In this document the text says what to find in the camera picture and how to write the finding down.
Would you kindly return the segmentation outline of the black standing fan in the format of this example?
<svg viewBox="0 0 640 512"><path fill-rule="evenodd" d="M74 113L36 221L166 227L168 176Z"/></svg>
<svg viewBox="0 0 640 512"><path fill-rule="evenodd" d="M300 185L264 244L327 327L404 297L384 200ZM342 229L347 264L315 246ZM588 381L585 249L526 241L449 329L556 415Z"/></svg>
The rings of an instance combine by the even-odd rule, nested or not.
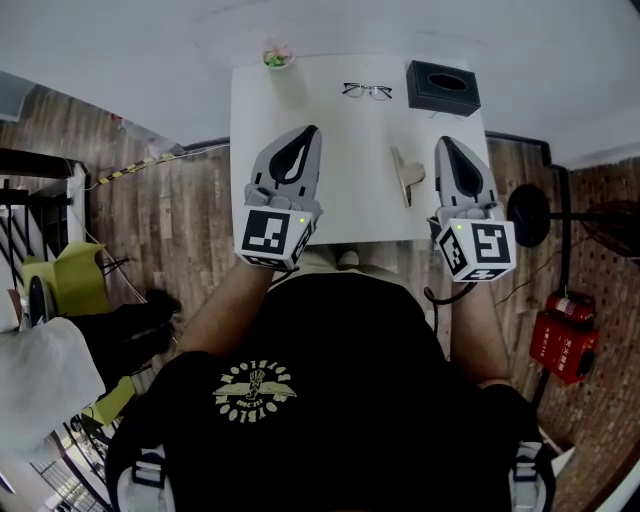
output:
<svg viewBox="0 0 640 512"><path fill-rule="evenodd" d="M520 246L540 245L552 220L576 221L582 224L588 237L640 268L640 202L614 200L593 204L582 213L552 212L544 192L525 184L509 197L506 216L514 223Z"/></svg>

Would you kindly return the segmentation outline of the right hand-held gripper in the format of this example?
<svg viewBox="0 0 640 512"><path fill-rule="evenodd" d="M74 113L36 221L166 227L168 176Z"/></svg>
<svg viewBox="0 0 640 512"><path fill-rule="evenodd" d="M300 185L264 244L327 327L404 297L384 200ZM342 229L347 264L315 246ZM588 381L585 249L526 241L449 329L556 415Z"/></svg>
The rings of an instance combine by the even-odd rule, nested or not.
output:
<svg viewBox="0 0 640 512"><path fill-rule="evenodd" d="M441 232L436 244L452 280L491 282L514 270L514 223L495 202L496 183L489 166L459 140L443 136L436 144L435 167L442 206L437 211Z"/></svg>

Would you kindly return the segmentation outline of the person's right forearm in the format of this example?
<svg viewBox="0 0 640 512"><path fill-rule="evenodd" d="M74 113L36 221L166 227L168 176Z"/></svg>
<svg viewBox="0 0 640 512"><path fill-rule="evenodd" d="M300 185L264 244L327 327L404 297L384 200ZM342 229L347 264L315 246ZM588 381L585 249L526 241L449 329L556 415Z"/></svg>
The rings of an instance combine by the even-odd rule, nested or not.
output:
<svg viewBox="0 0 640 512"><path fill-rule="evenodd" d="M451 306L450 361L481 388L511 384L509 360L489 283Z"/></svg>

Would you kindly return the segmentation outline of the yellow black striped tape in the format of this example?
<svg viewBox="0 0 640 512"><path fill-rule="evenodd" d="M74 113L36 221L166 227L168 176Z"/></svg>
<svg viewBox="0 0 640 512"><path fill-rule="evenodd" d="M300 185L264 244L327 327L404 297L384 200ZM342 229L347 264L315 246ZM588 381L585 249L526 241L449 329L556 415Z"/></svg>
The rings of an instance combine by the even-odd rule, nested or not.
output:
<svg viewBox="0 0 640 512"><path fill-rule="evenodd" d="M111 174L109 174L109 175L107 175L105 177L99 178L98 181L97 181L97 185L98 186L106 185L109 182L111 182L111 181L113 181L115 179L121 178L121 177L123 177L125 175L135 174L135 173L137 173L137 172L139 172L141 170L150 168L152 166L155 166L155 165L158 165L158 164L161 164L161 163L170 162L170 161L173 161L173 160L175 160L177 158L178 158L178 156L174 155L172 153L162 154L159 158L146 157L142 161L139 161L137 163L128 165L128 166L126 166L126 167L124 167L124 168L122 168L122 169L120 169L118 171L112 172Z"/></svg>

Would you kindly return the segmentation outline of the red fire extinguisher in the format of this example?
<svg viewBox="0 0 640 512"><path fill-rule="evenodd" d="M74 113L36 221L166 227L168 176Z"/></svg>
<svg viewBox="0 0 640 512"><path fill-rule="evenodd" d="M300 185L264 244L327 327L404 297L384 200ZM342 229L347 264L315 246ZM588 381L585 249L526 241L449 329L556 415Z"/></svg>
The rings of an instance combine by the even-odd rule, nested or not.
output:
<svg viewBox="0 0 640 512"><path fill-rule="evenodd" d="M594 298L582 293L553 293L547 298L545 308L577 324L591 322L595 316Z"/></svg>

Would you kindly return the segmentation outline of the person's khaki trousers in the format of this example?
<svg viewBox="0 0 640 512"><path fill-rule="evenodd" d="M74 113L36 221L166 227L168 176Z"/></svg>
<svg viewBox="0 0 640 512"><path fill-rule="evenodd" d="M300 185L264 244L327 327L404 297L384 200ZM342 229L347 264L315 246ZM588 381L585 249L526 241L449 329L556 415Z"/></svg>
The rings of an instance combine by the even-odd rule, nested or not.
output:
<svg viewBox="0 0 640 512"><path fill-rule="evenodd" d="M337 266L337 260L339 257L337 257L332 248L327 245L307 248L300 256L297 263L297 270L292 274L292 276L302 277L305 275L315 274L358 274L401 286L408 285L408 281L398 273L376 265L364 263L361 260L358 267L339 268Z"/></svg>

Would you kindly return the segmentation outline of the white vase with plant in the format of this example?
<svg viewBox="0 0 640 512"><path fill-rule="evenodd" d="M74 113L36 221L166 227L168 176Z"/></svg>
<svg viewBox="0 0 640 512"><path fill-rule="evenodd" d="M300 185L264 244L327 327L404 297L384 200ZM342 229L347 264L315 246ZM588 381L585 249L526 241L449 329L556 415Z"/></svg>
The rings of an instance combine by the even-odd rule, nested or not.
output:
<svg viewBox="0 0 640 512"><path fill-rule="evenodd" d="M306 94L304 77L287 43L277 38L263 41L262 63L275 92L287 101L301 101Z"/></svg>

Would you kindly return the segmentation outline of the black rimmed glasses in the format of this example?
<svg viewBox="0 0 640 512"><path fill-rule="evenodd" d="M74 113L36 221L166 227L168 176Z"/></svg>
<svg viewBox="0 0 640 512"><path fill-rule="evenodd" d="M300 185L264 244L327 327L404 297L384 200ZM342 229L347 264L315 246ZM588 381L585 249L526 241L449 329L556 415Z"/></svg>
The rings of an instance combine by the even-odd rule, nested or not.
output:
<svg viewBox="0 0 640 512"><path fill-rule="evenodd" d="M354 99L369 95L376 101L388 101L393 98L391 87L366 85L359 82L344 82L342 94Z"/></svg>

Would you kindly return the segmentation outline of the white table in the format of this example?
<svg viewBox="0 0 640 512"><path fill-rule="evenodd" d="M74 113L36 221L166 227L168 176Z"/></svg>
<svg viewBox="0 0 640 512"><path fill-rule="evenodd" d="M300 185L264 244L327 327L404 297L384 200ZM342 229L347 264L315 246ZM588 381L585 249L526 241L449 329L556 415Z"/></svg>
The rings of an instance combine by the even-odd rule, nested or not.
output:
<svg viewBox="0 0 640 512"><path fill-rule="evenodd" d="M408 105L405 61L399 57L298 57L306 94L287 101L274 90L263 64L236 68L231 86L230 168L233 231L240 234L244 188L258 153L277 137L309 124L322 135L316 198L324 212L314 244L426 239L428 218L440 205L435 190L435 147L453 137L489 159L481 114L456 118ZM342 94L344 82L392 88L393 98ZM424 165L425 179L404 205L391 147L406 163Z"/></svg>

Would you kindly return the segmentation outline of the red fire extinguisher box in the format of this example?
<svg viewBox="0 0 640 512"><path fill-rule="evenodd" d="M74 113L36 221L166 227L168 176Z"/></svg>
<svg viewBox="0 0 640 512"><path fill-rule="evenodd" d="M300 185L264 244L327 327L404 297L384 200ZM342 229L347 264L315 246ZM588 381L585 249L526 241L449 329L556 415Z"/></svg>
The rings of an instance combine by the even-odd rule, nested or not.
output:
<svg viewBox="0 0 640 512"><path fill-rule="evenodd" d="M595 361L599 332L553 312L536 316L529 355L565 385L583 381Z"/></svg>

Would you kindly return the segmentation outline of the person's left forearm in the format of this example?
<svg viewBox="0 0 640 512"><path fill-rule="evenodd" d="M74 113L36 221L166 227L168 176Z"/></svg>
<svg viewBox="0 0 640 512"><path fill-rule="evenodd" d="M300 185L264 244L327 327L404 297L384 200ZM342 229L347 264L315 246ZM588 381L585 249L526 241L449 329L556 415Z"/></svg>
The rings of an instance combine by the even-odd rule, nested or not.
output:
<svg viewBox="0 0 640 512"><path fill-rule="evenodd" d="M244 340L273 280L274 270L238 261L188 322L179 353L223 358Z"/></svg>

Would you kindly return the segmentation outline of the black metal railing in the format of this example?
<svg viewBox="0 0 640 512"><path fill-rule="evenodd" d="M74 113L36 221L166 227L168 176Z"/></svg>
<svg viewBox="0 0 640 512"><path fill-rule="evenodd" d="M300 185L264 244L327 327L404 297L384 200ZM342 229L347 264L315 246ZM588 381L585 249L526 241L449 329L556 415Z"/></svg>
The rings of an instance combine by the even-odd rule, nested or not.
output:
<svg viewBox="0 0 640 512"><path fill-rule="evenodd" d="M0 149L0 289L22 289L27 257L87 239L89 181L80 161Z"/></svg>

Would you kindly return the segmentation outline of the green chair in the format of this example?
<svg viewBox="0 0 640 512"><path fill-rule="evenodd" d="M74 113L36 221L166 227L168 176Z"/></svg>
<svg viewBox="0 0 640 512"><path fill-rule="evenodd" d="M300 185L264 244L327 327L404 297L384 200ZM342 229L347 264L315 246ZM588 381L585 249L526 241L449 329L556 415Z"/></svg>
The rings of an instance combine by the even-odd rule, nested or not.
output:
<svg viewBox="0 0 640 512"><path fill-rule="evenodd" d="M28 289L34 277L40 278L49 287L56 312L62 315L109 313L112 307L103 272L96 262L96 255L102 249L100 244L70 242L54 261L28 256L22 266L24 285ZM82 413L109 426L134 396L133 381L125 376L109 394Z"/></svg>

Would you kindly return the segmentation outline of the person's black printed t-shirt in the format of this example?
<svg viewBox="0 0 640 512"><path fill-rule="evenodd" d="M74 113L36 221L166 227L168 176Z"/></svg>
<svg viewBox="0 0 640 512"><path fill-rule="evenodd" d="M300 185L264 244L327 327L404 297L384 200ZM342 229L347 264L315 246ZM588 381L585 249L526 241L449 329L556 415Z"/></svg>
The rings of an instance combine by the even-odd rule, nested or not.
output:
<svg viewBox="0 0 640 512"><path fill-rule="evenodd" d="M513 388L471 383L403 287L356 273L269 291L226 357L177 356L128 412L107 485L162 448L177 512L511 512L541 439Z"/></svg>

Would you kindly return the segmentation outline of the black tissue box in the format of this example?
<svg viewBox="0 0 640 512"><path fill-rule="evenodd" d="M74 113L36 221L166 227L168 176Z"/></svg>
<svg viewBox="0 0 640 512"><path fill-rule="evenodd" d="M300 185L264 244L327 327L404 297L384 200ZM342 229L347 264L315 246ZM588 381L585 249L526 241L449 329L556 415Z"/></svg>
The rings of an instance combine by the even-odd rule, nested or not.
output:
<svg viewBox="0 0 640 512"><path fill-rule="evenodd" d="M481 107L473 72L412 61L406 72L408 105L413 109L469 117Z"/></svg>

